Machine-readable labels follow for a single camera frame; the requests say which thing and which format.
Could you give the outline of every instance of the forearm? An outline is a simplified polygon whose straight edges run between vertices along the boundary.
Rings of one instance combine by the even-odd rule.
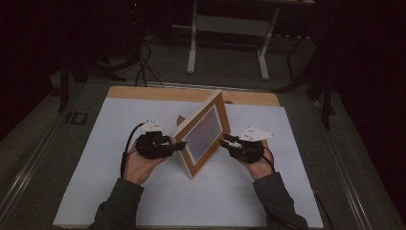
[[[289,229],[281,221],[282,219],[288,223],[298,226],[300,229],[307,229],[306,220],[297,215],[294,208],[294,201],[290,197],[287,190],[284,188],[281,175],[278,172],[267,175],[254,182],[254,188],[264,208],[266,208],[272,216],[266,215],[267,225],[269,229]]]
[[[134,229],[144,188],[119,178],[110,197],[103,202],[89,229]]]

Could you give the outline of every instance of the person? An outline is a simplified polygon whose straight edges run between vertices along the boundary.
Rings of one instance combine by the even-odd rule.
[[[262,141],[264,156],[273,163],[266,141]],[[138,204],[152,170],[165,158],[146,159],[135,150],[135,144],[126,158],[123,178],[118,178],[110,197],[103,202],[88,229],[135,229]],[[264,160],[253,164],[240,162],[254,179],[254,189],[263,205],[268,229],[308,229],[305,218],[295,213],[294,201],[279,172]]]

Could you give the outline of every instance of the wooden picture frame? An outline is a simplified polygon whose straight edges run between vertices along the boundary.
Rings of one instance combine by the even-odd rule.
[[[173,142],[187,142],[180,154],[191,179],[218,149],[224,133],[230,133],[230,126],[221,90],[215,90],[170,135]]]

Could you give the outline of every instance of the metal desk leg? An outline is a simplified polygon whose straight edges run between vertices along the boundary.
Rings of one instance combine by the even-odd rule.
[[[266,67],[265,53],[266,53],[266,49],[268,49],[269,40],[271,39],[272,32],[274,31],[275,23],[277,22],[279,12],[280,12],[279,8],[275,9],[274,15],[272,17],[272,21],[268,27],[268,32],[266,33],[266,36],[265,36],[265,42],[263,43],[262,48],[257,51],[260,75],[261,75],[262,79],[265,81],[269,80],[268,68]]]
[[[196,62],[196,13],[197,9],[197,1],[193,1],[193,18],[192,18],[192,45],[191,45],[191,50],[189,51],[189,60],[188,60],[188,69],[187,73],[188,74],[193,74],[194,73],[194,63]]]

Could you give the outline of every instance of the desk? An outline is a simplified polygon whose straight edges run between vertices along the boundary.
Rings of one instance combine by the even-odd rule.
[[[121,152],[132,128],[155,115],[168,134],[177,115],[188,116],[212,90],[114,86],[102,106],[54,225],[89,225],[119,176]],[[311,227],[321,228],[315,199],[286,114],[269,93],[224,92],[232,134],[248,125],[272,130],[268,141],[277,171],[295,199],[295,209]],[[194,180],[174,154],[151,174],[137,213],[139,227],[263,227],[265,214],[249,173],[227,150],[218,149]]]
[[[257,35],[263,36],[263,45],[257,51],[257,56],[259,60],[259,69],[261,77],[263,80],[269,80],[268,69],[266,66],[265,53],[268,48],[269,41],[274,31],[275,24],[280,12],[280,4],[300,4],[300,5],[314,5],[313,0],[262,0],[253,2],[263,2],[274,4],[276,8],[272,13],[272,18],[270,21],[261,20],[247,20],[239,18],[221,17],[221,16],[210,16],[201,15],[197,12],[197,0],[193,1],[192,10],[192,42],[191,50],[189,52],[189,60],[187,73],[194,73],[194,64],[196,60],[196,33],[197,31],[209,31],[209,32],[220,32],[228,34],[239,34],[239,35]]]

